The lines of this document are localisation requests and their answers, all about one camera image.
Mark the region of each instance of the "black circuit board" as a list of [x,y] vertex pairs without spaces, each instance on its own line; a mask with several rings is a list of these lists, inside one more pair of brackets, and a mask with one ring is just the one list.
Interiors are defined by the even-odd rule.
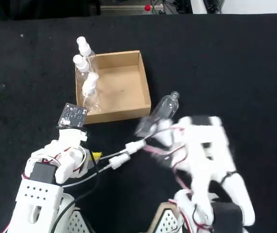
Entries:
[[58,124],[83,127],[87,113],[88,110],[86,108],[66,103]]

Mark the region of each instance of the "white spray nozzle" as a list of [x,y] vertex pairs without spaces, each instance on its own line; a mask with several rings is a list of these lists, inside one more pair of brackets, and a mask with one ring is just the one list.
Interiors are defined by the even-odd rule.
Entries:
[[85,80],[82,86],[82,94],[84,96],[88,96],[94,93],[94,89],[96,86],[96,81],[98,80],[99,76],[96,73],[89,73],[87,80]]
[[77,44],[79,47],[79,52],[83,56],[89,56],[92,52],[90,45],[87,43],[86,39],[83,36],[77,38]]
[[75,55],[72,60],[76,64],[77,69],[79,69],[81,72],[86,72],[89,70],[89,63],[81,55]]

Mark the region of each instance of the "spray bottle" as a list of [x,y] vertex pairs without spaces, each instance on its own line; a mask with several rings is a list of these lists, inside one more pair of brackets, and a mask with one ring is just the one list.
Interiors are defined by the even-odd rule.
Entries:
[[82,86],[87,80],[90,65],[81,55],[75,55],[72,60],[77,68],[75,73],[76,83],[78,86]]
[[96,82],[98,78],[99,76],[96,73],[91,72],[88,74],[88,78],[82,86],[83,106],[87,108],[90,113],[101,110],[99,105],[99,95],[96,90]]
[[79,47],[79,52],[90,64],[91,72],[97,73],[97,66],[95,64],[95,53],[90,48],[90,45],[87,43],[86,39],[83,36],[77,38],[77,44]]

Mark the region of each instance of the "plastic bottle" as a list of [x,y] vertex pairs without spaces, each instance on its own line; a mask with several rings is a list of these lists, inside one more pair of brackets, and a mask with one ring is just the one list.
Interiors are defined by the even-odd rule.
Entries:
[[101,110],[99,106],[99,95],[96,90],[98,78],[99,76],[96,73],[89,73],[82,87],[83,106],[87,108],[90,113]]
[[170,119],[178,109],[179,93],[173,91],[170,95],[164,96],[157,107],[148,117],[143,117],[135,131],[138,137],[149,135],[151,127],[160,119]]
[[150,114],[150,117],[155,120],[160,118],[172,118],[178,109],[178,98],[179,93],[177,91],[173,91],[170,95],[164,96],[157,107]]
[[95,53],[90,48],[90,45],[87,43],[86,39],[83,36],[78,37],[77,44],[78,44],[80,54],[84,56],[85,59],[90,64],[90,71],[97,73],[98,69],[95,64]]
[[77,67],[75,73],[76,83],[78,86],[82,86],[87,80],[90,65],[81,55],[75,55],[72,60]]

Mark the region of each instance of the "open cardboard box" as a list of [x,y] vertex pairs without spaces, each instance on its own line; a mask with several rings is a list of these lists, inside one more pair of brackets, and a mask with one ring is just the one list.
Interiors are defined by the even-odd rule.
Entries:
[[[140,51],[97,54],[101,111],[88,113],[85,124],[148,116],[151,109],[148,84]],[[76,83],[77,105],[83,106]]]

